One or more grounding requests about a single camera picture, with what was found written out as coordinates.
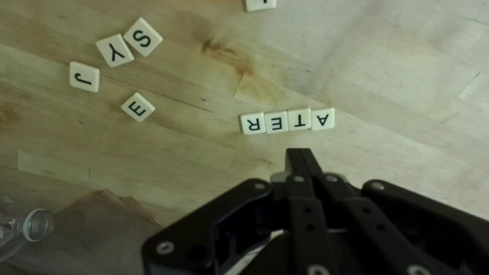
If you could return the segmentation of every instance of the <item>stain on wood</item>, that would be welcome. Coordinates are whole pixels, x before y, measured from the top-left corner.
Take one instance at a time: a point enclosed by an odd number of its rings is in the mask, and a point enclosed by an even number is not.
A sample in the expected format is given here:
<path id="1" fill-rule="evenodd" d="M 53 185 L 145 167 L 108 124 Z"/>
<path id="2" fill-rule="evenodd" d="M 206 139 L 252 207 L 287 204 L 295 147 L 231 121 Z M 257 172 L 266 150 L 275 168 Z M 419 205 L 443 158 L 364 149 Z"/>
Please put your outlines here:
<path id="1" fill-rule="evenodd" d="M 21 121 L 17 110 L 11 106 L 0 106 L 0 129 L 8 124 L 15 124 Z"/>
<path id="2" fill-rule="evenodd" d="M 238 75 L 254 75 L 252 60 L 225 43 L 209 39 L 203 42 L 202 54 L 235 68 Z"/>

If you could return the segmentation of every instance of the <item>letter r tile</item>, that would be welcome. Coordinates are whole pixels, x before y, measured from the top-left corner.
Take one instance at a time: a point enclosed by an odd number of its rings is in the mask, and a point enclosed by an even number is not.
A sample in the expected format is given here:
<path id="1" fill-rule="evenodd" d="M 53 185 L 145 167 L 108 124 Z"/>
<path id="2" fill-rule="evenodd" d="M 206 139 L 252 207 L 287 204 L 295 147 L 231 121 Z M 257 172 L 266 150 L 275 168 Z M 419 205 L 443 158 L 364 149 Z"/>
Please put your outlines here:
<path id="1" fill-rule="evenodd" d="M 264 115 L 263 113 L 241 115 L 240 120 L 241 120 L 243 135 L 266 133 Z"/>
<path id="2" fill-rule="evenodd" d="M 142 95 L 134 94 L 121 109 L 137 123 L 144 123 L 156 109 Z"/>

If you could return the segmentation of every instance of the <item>wooden floor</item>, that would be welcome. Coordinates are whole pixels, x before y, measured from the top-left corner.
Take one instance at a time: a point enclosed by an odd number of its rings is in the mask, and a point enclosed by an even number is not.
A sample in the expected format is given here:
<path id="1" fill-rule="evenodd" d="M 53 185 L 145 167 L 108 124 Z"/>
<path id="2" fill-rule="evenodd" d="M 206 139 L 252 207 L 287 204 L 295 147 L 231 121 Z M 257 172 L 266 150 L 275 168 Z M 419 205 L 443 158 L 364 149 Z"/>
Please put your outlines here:
<path id="1" fill-rule="evenodd" d="M 144 17 L 165 39 L 110 69 L 95 42 Z M 309 147 L 354 185 L 380 178 L 489 219 L 489 2 L 3 0 L 0 196 L 60 211 L 93 190 L 162 223 Z M 72 89 L 70 62 L 101 68 Z M 141 92 L 156 113 L 121 104 Z M 336 129 L 243 136 L 238 115 L 335 107 Z"/>

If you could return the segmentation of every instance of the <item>clear plastic bottle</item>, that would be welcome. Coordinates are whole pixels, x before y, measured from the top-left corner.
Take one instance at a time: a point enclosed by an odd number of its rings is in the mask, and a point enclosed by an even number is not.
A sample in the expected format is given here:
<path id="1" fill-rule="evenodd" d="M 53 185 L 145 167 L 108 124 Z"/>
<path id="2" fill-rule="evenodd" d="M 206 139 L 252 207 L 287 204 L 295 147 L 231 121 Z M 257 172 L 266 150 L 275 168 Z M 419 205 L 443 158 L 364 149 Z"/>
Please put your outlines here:
<path id="1" fill-rule="evenodd" d="M 0 263 L 17 254 L 23 245 L 35 243 L 55 230 L 52 213 L 37 208 L 21 217 L 0 210 Z"/>

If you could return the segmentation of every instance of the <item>screw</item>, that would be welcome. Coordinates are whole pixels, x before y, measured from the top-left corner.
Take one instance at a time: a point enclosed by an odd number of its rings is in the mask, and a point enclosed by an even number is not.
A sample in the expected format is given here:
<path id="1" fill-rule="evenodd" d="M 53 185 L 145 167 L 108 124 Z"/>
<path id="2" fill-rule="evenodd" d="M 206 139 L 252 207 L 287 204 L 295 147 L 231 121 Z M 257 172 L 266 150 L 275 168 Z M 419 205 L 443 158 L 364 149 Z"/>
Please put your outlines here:
<path id="1" fill-rule="evenodd" d="M 333 175 L 328 175 L 328 176 L 325 176 L 325 181 L 327 181 L 327 182 L 338 182 L 338 178 L 333 176 Z"/>
<path id="2" fill-rule="evenodd" d="M 383 190 L 385 190 L 385 185 L 382 185 L 382 184 L 379 184 L 379 182 L 371 184 L 371 187 L 373 187 L 374 190 L 379 190 L 379 191 L 383 191 Z"/>
<path id="3" fill-rule="evenodd" d="M 408 266 L 408 275 L 431 275 L 428 269 L 419 265 Z"/>
<path id="4" fill-rule="evenodd" d="M 330 272 L 324 266 L 315 265 L 309 266 L 307 275 L 330 275 Z"/>
<path id="5" fill-rule="evenodd" d="M 170 256 L 174 251 L 174 245 L 171 242 L 163 242 L 160 245 L 156 246 L 156 252 L 159 256 Z"/>
<path id="6" fill-rule="evenodd" d="M 255 190 L 264 190 L 266 188 L 266 185 L 263 185 L 263 184 L 255 184 Z"/>
<path id="7" fill-rule="evenodd" d="M 293 176 L 293 182 L 306 182 L 303 176 Z"/>

